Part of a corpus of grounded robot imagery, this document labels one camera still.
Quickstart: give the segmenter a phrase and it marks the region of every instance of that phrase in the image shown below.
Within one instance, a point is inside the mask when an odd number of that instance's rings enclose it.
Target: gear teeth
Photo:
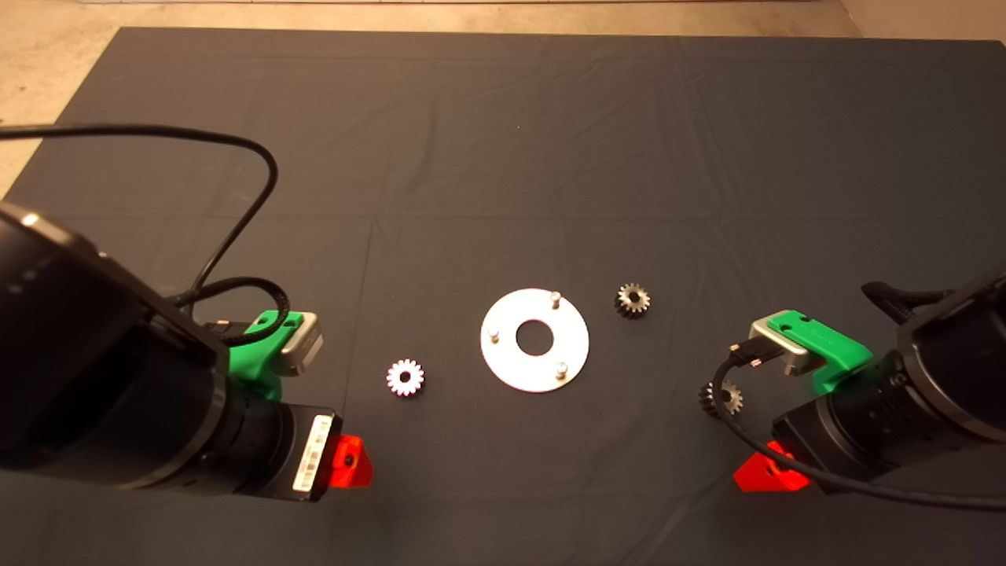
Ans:
[[[636,301],[632,300],[633,294],[637,297]],[[615,296],[615,311],[629,320],[636,320],[646,315],[650,310],[650,294],[639,282],[626,282],[619,288],[619,293]]]
[[[408,381],[402,382],[401,376],[408,373]],[[426,372],[423,367],[413,360],[399,360],[391,365],[387,371],[387,387],[398,397],[410,397],[423,389],[426,381]]]
[[[740,395],[740,390],[729,380],[723,380],[723,391],[729,392],[730,399],[726,401],[726,410],[731,415],[736,415],[744,406],[744,398]],[[716,405],[713,401],[712,382],[708,382],[698,390],[698,404],[710,417],[719,418],[716,413]]]

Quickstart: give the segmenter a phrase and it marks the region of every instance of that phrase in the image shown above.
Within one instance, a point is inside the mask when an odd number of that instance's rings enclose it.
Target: metal disc with hole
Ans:
[[[537,321],[552,333],[552,348],[531,356],[517,344],[517,329]],[[482,357],[501,382],[528,393],[558,389],[579,374],[591,348],[586,323],[555,292],[520,290],[504,296],[486,314],[479,335]]]

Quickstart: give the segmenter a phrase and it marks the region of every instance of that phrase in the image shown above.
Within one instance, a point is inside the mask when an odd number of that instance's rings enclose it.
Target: white label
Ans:
[[[294,478],[295,492],[310,492],[311,486],[314,486],[318,464],[321,463],[321,453],[325,450],[325,442],[328,440],[328,431],[331,428],[332,417],[328,415],[315,417],[314,423],[311,424],[311,433],[308,434],[308,442],[304,446],[304,455],[301,456],[301,465],[297,467],[297,477]]]

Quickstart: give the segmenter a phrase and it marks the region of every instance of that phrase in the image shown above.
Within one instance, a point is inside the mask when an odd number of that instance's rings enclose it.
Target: gear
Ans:
[[[415,395],[423,389],[423,367],[412,360],[399,360],[387,371],[387,387],[398,397]]]
[[[744,398],[740,396],[740,390],[737,389],[737,386],[728,380],[723,380],[723,388],[719,392],[723,396],[723,404],[726,405],[726,410],[731,415],[739,413],[741,407],[744,406]],[[708,413],[709,416],[719,418],[713,403],[712,382],[703,385],[702,389],[699,390],[698,404],[702,406],[702,410]]]
[[[626,319],[639,319],[650,310],[650,294],[639,282],[626,282],[615,297],[615,309]]]

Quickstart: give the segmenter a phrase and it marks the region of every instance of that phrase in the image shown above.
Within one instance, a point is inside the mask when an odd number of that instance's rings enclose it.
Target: black cable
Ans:
[[[266,166],[269,168],[269,176],[266,179],[265,186],[259,192],[259,196],[252,201],[252,204],[237,219],[233,227],[230,228],[230,231],[223,236],[219,245],[217,245],[216,249],[209,255],[209,258],[206,259],[206,262],[202,265],[202,268],[199,269],[198,274],[196,274],[195,278],[192,280],[192,286],[189,288],[190,291],[199,290],[203,287],[203,285],[205,285],[206,278],[209,277],[209,273],[216,266],[216,263],[220,262],[220,258],[227,251],[234,240],[237,239],[237,236],[240,235],[244,226],[252,221],[252,218],[256,215],[259,209],[262,208],[263,204],[266,203],[270,194],[273,193],[273,189],[276,187],[276,182],[280,175],[280,167],[276,162],[276,157],[273,156],[272,152],[266,149],[266,146],[254,140],[229,134],[207,132],[192,128],[147,124],[93,124],[81,126],[32,125],[0,128],[0,141],[30,138],[101,136],[148,136],[229,145],[253,151],[262,157],[262,159],[266,162]],[[191,305],[186,307],[186,315],[192,317],[192,310],[193,307]]]
[[[758,340],[759,339],[751,339],[750,341],[745,341],[745,343],[750,344],[752,341]],[[716,373],[712,377],[712,391],[719,391],[722,389],[723,380],[726,378],[726,374],[730,370],[748,364],[756,359],[760,359],[759,356],[745,356],[743,353],[746,350],[748,349],[741,348],[739,351],[731,353],[730,357],[719,366]],[[766,361],[771,357],[773,356],[764,357],[763,361]],[[736,421],[733,420],[729,411],[726,410],[726,405],[719,395],[713,395],[712,400],[713,407],[716,408],[716,414],[719,416],[719,419],[723,421],[723,424],[725,424],[726,427],[733,432],[733,434],[735,434],[740,440],[753,448],[756,451],[776,462],[776,464],[783,469],[793,469],[808,478],[814,479],[821,484],[833,486],[846,492],[869,496],[871,498],[879,498],[903,504],[936,508],[997,513],[1006,512],[1006,499],[1004,498],[915,492],[901,490],[898,488],[889,488],[887,486],[878,486],[876,484],[869,484],[867,482],[852,480],[851,478],[846,478],[844,476],[838,476],[819,467],[811,466],[792,458],[788,458],[770,448],[767,444],[763,443],[752,434],[747,432],[747,430],[737,424]]]
[[[269,294],[269,297],[276,302],[276,310],[278,314],[276,321],[271,323],[269,327],[266,327],[265,329],[248,333],[247,335],[225,337],[220,339],[220,342],[222,342],[225,346],[233,348],[236,346],[249,345],[267,339],[279,331],[280,327],[286,323],[287,317],[290,315],[290,299],[287,297],[287,294],[283,291],[283,289],[277,286],[276,282],[261,276],[230,276],[214,280],[210,282],[210,285],[198,290],[189,290],[184,294],[168,298],[168,301],[174,304],[176,308],[181,309],[242,288],[253,288]]]

